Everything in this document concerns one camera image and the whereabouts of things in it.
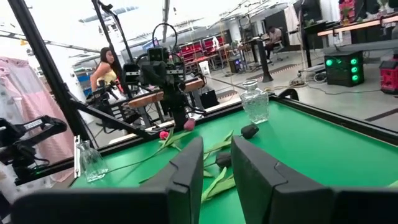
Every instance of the metal pole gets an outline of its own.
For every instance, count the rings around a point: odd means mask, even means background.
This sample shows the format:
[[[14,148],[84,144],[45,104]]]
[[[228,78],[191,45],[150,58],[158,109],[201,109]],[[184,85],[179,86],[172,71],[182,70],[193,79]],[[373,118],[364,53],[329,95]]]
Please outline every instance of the metal pole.
[[[123,74],[122,74],[123,70],[122,70],[122,66],[120,65],[118,55],[116,54],[116,52],[114,50],[111,37],[109,36],[108,30],[106,29],[104,18],[102,18],[102,15],[101,15],[100,4],[102,4],[102,3],[99,0],[91,0],[91,2],[94,5],[95,13],[97,13],[99,23],[101,23],[101,27],[102,27],[102,30],[104,31],[106,40],[109,43],[109,48],[111,49],[112,54],[114,55],[114,63],[116,63],[116,66],[118,67],[119,77],[122,77],[120,82],[123,87],[124,93],[127,93],[127,96],[129,98],[132,98],[131,91],[130,91],[129,87],[126,85],[125,78],[123,78]]]
[[[77,136],[80,135],[84,140],[90,140],[89,135],[85,129],[84,121],[77,110],[70,106],[69,95],[66,85],[64,84],[61,75],[55,66],[55,63],[50,55],[49,50],[46,48],[43,38],[29,12],[28,7],[24,0],[8,0],[12,11],[18,23],[26,36],[29,45],[32,47],[33,52],[40,64],[49,86],[52,89],[55,100],[57,101],[60,109],[62,110],[72,133]]]

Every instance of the glass vase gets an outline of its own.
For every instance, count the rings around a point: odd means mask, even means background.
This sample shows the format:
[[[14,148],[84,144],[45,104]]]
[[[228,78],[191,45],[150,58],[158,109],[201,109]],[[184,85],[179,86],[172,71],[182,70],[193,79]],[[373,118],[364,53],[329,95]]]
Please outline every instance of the glass vase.
[[[80,168],[81,173],[86,176],[87,182],[101,179],[108,171],[101,154],[90,147],[89,141],[83,141],[77,148],[80,150]]]
[[[249,119],[254,124],[259,124],[268,120],[269,99],[266,91],[257,87],[257,80],[248,80],[243,83],[246,91],[240,97],[243,108]]]

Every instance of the pink curtain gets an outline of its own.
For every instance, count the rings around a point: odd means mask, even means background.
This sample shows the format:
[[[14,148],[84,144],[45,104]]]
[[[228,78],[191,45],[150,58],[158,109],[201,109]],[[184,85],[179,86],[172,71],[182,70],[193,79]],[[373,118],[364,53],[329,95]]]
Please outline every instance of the pink curtain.
[[[58,104],[51,97],[28,61],[0,57],[0,79],[11,97],[21,98],[24,121],[31,121],[39,116],[48,115],[66,122]],[[67,131],[56,134],[37,145],[40,154],[51,164],[73,157],[73,134]],[[73,170],[65,170],[52,175],[58,182],[64,181]]]

